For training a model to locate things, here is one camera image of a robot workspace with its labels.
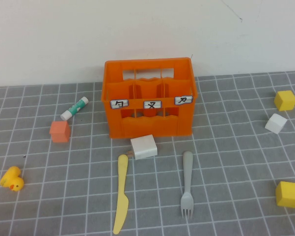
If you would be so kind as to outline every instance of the white wall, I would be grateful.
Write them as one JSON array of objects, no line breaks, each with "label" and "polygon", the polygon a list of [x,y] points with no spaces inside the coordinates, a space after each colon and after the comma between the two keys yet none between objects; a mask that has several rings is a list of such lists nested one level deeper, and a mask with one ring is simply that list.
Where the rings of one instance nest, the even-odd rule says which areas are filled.
[{"label": "white wall", "polygon": [[295,0],[0,0],[0,85],[102,80],[106,60],[195,75],[295,70]]}]

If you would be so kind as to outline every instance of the glue stick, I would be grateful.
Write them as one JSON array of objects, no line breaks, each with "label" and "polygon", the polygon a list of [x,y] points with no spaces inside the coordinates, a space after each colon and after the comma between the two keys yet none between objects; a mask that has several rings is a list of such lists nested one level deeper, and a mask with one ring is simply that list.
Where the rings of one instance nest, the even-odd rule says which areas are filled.
[{"label": "glue stick", "polygon": [[63,119],[64,121],[68,120],[69,118],[74,116],[80,109],[85,107],[87,103],[88,103],[88,99],[86,97],[82,97],[75,105],[73,105],[64,113],[62,113],[62,115],[60,116],[61,119]]}]

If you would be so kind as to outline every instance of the yellow rubber duck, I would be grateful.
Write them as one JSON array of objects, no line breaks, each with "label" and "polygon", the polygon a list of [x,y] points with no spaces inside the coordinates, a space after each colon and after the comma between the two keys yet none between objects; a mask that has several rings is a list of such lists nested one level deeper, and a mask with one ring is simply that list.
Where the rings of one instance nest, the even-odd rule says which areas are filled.
[{"label": "yellow rubber duck", "polygon": [[20,191],[24,186],[24,180],[18,177],[21,174],[20,168],[12,166],[0,180],[2,187],[9,187],[12,191]]}]

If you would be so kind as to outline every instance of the yellow cube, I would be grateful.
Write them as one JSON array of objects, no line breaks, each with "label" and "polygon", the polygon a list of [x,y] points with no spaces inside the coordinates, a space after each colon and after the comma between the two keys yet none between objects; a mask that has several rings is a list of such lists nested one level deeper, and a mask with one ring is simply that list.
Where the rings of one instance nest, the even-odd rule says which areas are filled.
[{"label": "yellow cube", "polygon": [[295,208],[295,183],[281,181],[278,184],[276,203],[277,206]]},{"label": "yellow cube", "polygon": [[295,96],[290,90],[279,91],[275,96],[274,103],[279,111],[289,111],[295,107]]}]

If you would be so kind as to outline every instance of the white label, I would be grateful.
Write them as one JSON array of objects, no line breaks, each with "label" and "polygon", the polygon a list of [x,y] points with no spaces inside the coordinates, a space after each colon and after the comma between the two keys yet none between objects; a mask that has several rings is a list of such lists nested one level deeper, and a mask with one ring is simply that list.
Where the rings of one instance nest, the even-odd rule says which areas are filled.
[{"label": "white label", "polygon": [[192,101],[193,101],[193,96],[175,97],[175,105],[191,103]]},{"label": "white label", "polygon": [[113,109],[119,109],[119,108],[127,107],[129,105],[129,101],[127,99],[111,100],[110,105],[111,105],[111,108]]},{"label": "white label", "polygon": [[161,108],[161,101],[145,101],[144,109]]}]

